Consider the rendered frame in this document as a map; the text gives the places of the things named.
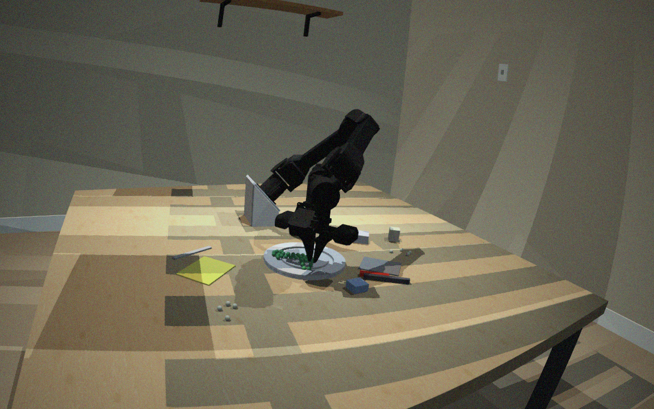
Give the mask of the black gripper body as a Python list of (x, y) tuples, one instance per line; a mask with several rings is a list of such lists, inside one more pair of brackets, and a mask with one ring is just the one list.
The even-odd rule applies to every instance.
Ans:
[[(305, 208), (312, 208), (312, 203), (311, 198), (308, 198), (306, 196), (306, 201), (303, 202), (303, 206)], [(358, 239), (359, 231), (355, 226), (348, 226), (345, 224), (342, 224), (338, 227), (334, 226), (329, 226), (329, 224), (332, 222), (332, 219), (330, 218), (330, 210), (323, 211), (320, 210), (320, 217), (324, 221), (324, 226), (322, 227), (322, 230), (319, 233), (319, 238), (322, 239), (334, 239), (334, 242), (337, 244), (343, 244), (345, 246), (350, 245), (354, 243)], [(275, 227), (277, 228), (282, 228), (282, 229), (287, 229), (288, 228), (288, 221), (289, 218), (292, 216), (292, 211), (285, 211), (283, 213), (280, 213), (278, 216), (275, 218)]]

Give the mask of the grey flat bar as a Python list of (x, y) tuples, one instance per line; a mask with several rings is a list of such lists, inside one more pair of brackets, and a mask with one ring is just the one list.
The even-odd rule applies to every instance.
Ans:
[(190, 256), (191, 254), (201, 253), (202, 251), (211, 249), (211, 246), (206, 246), (205, 248), (194, 249), (194, 251), (189, 251), (188, 253), (182, 253), (177, 256), (173, 256), (173, 259), (177, 260), (179, 258), (184, 258), (185, 256)]

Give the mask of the yellow-green flat square panel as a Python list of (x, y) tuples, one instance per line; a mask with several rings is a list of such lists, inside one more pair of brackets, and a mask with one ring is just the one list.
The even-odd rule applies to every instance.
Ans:
[(187, 266), (182, 269), (182, 271), (176, 273), (176, 275), (209, 286), (217, 279), (220, 279), (220, 277), (225, 275), (228, 271), (232, 270), (233, 267), (236, 266), (229, 262), (203, 256), (199, 260), (193, 262), (190, 266)]

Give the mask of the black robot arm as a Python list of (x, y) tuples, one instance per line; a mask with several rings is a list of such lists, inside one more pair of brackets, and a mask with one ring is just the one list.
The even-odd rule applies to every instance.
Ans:
[[(319, 209), (327, 211), (335, 208), (340, 199), (339, 190), (343, 190), (343, 193), (352, 190), (365, 162), (363, 153), (379, 130), (379, 125), (371, 115), (353, 109), (345, 116), (336, 132), (304, 155), (293, 155), (280, 161), (270, 170), (273, 174), (265, 183), (261, 186), (256, 184), (276, 205), (274, 201), (284, 190), (292, 192), (301, 185), (309, 168), (316, 165), (312, 166), (307, 178), (307, 197), (311, 198), (314, 205), (305, 208), (304, 203), (297, 203), (296, 210), (288, 221), (289, 235), (308, 239), (314, 233), (320, 233), (324, 221)], [(324, 158), (324, 162), (319, 164)]]

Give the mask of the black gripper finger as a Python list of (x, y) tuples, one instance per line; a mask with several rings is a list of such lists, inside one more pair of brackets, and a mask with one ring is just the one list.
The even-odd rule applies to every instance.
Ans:
[(332, 240), (332, 238), (322, 239), (322, 238), (319, 238), (319, 236), (317, 238), (315, 238), (316, 248), (315, 248), (314, 255), (313, 255), (313, 262), (317, 262), (317, 260), (318, 260), (318, 258), (320, 256), (320, 253), (322, 253), (322, 251), (325, 248), (325, 244), (329, 243), (331, 240)]
[(316, 233), (314, 233), (314, 235), (311, 235), (311, 237), (308, 239), (302, 239), (301, 236), (299, 236), (299, 238), (302, 240), (302, 244), (304, 244), (305, 252), (307, 255), (307, 261), (310, 262), (314, 250)]

